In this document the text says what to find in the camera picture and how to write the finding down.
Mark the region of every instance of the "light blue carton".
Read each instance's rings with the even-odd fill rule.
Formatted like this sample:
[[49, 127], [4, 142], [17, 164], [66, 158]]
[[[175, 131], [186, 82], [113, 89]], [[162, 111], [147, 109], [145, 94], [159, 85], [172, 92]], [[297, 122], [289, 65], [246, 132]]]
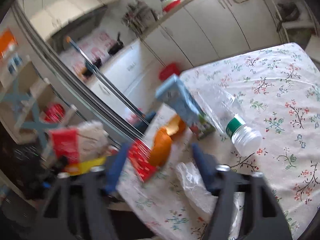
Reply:
[[176, 74], [170, 76], [157, 88], [155, 98], [173, 108], [197, 139], [202, 139], [215, 131], [215, 128], [206, 121], [205, 113]]

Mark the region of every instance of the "drawer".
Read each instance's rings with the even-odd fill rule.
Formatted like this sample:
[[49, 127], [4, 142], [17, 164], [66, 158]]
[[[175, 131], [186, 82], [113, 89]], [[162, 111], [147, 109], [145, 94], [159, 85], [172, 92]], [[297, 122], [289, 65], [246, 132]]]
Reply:
[[147, 66], [156, 59], [140, 40], [132, 43], [124, 50], [112, 59], [110, 66], [104, 73], [123, 93], [139, 75], [145, 72]]
[[100, 81], [95, 82], [91, 91], [122, 118], [125, 119], [130, 115], [131, 111], [127, 106]]
[[161, 85], [158, 76], [162, 69], [161, 63], [154, 60], [125, 93], [126, 97], [144, 113], [150, 110], [155, 101], [156, 89]]

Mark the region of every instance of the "cabinet handle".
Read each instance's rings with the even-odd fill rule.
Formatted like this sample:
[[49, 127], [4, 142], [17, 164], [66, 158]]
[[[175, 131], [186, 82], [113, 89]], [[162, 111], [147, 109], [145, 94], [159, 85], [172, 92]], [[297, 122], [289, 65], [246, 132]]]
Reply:
[[173, 37], [173, 32], [172, 32], [172, 30], [170, 30], [170, 29], [167, 28], [167, 27], [164, 27], [164, 30], [165, 30], [165, 32], [168, 33], [171, 37]]
[[164, 38], [166, 40], [168, 40], [168, 41], [170, 40], [170, 36], [163, 29], [160, 29], [160, 32], [161, 32], [162, 36], [164, 36]]
[[111, 93], [108, 91], [108, 89], [106, 89], [105, 87], [103, 87], [103, 86], [100, 85], [100, 84], [99, 84], [99, 87], [100, 87], [102, 93], [104, 93], [105, 95], [108, 95], [108, 96], [111, 95]]
[[225, 6], [223, 5], [223, 3], [220, 0], [218, 0], [218, 3], [220, 3], [220, 5], [225, 9]]
[[134, 67], [135, 67], [136, 63], [133, 62], [132, 64], [129, 65], [129, 67], [127, 67], [128, 71], [131, 71]]

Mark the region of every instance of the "white plastic bag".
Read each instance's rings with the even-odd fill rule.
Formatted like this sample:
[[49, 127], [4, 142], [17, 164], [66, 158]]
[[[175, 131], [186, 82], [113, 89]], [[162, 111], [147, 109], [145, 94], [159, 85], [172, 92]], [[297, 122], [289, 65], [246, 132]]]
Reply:
[[77, 139], [80, 162], [101, 157], [103, 149], [108, 145], [108, 133], [98, 121], [79, 124]]
[[[218, 197], [212, 196], [211, 193], [207, 191], [200, 172], [193, 163], [179, 163], [176, 166], [176, 174], [191, 207], [199, 214], [201, 218], [203, 218], [206, 222], [209, 222]], [[239, 211], [236, 195], [234, 198], [234, 212], [230, 232], [232, 232], [236, 227], [237, 214]]]

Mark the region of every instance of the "bottle label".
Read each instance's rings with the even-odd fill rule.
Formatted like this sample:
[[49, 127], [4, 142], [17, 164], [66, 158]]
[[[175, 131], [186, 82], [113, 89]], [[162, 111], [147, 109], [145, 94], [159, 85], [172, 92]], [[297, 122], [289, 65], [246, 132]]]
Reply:
[[226, 133], [230, 137], [230, 139], [232, 138], [235, 131], [241, 125], [244, 125], [244, 124], [245, 124], [245, 121], [238, 114], [236, 114], [235, 117], [228, 123], [226, 127]]

